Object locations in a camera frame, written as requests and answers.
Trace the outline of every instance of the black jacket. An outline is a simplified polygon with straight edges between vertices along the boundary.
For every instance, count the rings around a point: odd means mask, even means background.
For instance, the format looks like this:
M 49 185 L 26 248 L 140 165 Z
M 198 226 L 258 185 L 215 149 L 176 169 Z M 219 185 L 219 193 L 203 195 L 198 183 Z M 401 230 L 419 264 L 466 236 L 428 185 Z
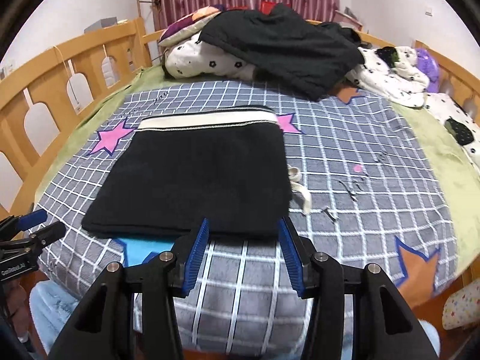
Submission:
M 200 40 L 247 61 L 317 101 L 363 64 L 359 36 L 336 23 L 313 25 L 277 4 L 269 15 L 232 10 L 212 19 Z

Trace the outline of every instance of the silver bolt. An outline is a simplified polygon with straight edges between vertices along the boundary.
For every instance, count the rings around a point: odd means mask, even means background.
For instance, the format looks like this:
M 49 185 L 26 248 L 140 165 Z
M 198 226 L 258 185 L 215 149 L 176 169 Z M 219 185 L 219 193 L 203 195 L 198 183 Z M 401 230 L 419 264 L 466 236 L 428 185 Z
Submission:
M 382 269 L 377 264 L 368 264 L 368 270 L 373 274 L 377 274 L 377 273 L 380 273 Z
M 328 260 L 328 254 L 323 253 L 322 251 L 318 251 L 313 255 L 313 258 L 315 258 L 317 261 L 327 261 Z
M 109 272 L 116 272 L 120 268 L 120 264 L 118 262 L 111 262 L 109 265 L 106 266 L 106 270 Z
M 170 261 L 173 258 L 173 253 L 171 251 L 164 251 L 160 253 L 160 260 Z

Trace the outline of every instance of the pink star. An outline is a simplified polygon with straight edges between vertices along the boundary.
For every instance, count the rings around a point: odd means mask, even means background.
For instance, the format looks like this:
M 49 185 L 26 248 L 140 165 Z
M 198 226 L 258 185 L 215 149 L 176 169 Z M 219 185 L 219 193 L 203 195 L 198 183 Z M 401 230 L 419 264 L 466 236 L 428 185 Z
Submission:
M 280 128 L 283 130 L 284 134 L 303 134 L 298 128 L 296 128 L 292 124 L 294 113 L 292 114 L 285 114 L 285 115 L 277 115 L 278 124 Z
M 94 154 L 102 149 L 105 149 L 107 153 L 112 155 L 118 145 L 119 140 L 135 130 L 135 128 L 125 128 L 126 121 L 126 119 L 120 121 L 112 130 L 97 131 L 97 135 L 100 140 L 90 154 Z

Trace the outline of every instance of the green bed sheet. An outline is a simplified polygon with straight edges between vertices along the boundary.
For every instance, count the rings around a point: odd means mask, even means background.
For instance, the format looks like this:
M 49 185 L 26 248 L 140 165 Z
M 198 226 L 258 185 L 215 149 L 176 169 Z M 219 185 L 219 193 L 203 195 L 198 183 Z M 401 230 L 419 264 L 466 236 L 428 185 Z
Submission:
M 218 79 L 203 76 L 201 80 Z M 120 88 L 98 103 L 92 114 L 71 133 L 57 158 L 45 174 L 35 194 L 35 203 L 63 165 L 82 148 L 88 137 L 122 104 L 126 95 L 158 89 L 199 78 L 168 80 L 159 66 L 142 69 L 129 85 Z M 392 104 L 409 123 L 430 161 L 440 183 L 457 237 L 457 275 L 460 275 L 480 254 L 480 176 L 454 138 L 425 109 Z

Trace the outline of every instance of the purple pillow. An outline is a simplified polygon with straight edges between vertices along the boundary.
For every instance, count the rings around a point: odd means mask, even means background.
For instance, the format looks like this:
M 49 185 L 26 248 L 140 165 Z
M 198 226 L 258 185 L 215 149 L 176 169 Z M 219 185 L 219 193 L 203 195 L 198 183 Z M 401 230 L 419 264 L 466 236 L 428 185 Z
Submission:
M 198 31 L 201 31 L 210 20 L 224 10 L 225 6 L 222 4 L 209 5 L 178 19 L 175 23 L 169 25 L 162 34 L 159 45 L 171 47 L 190 38 Z
M 417 51 L 417 68 L 430 80 L 427 92 L 438 93 L 440 86 L 440 67 L 437 61 L 425 49 L 415 49 Z

